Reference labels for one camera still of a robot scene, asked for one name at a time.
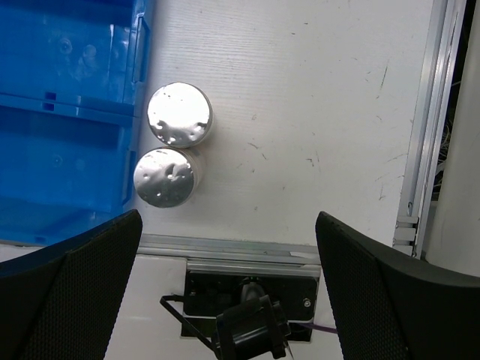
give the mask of blue crate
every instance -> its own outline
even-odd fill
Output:
[[[50,245],[132,195],[154,0],[0,0],[0,239]]]

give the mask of white table surface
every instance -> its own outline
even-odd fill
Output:
[[[391,245],[432,3],[159,1],[147,96],[192,83],[216,124],[188,203],[136,198],[144,232],[314,245],[323,210]]]

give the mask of blue plastic bin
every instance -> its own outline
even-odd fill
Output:
[[[132,195],[154,0],[0,0],[0,239],[50,245]]]

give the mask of silver can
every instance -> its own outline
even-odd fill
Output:
[[[156,148],[137,163],[133,183],[148,204],[172,208],[190,199],[204,171],[205,160],[195,149]]]
[[[209,134],[214,116],[212,105],[197,87],[174,82],[159,88],[148,103],[151,132],[164,144],[189,148]]]

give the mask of dented foil lid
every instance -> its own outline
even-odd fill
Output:
[[[187,148],[204,140],[212,126],[209,99],[195,86],[174,82],[158,89],[148,103],[153,134],[164,144]]]
[[[158,148],[145,154],[133,174],[136,192],[158,208],[181,205],[195,191],[203,169],[190,151]]]

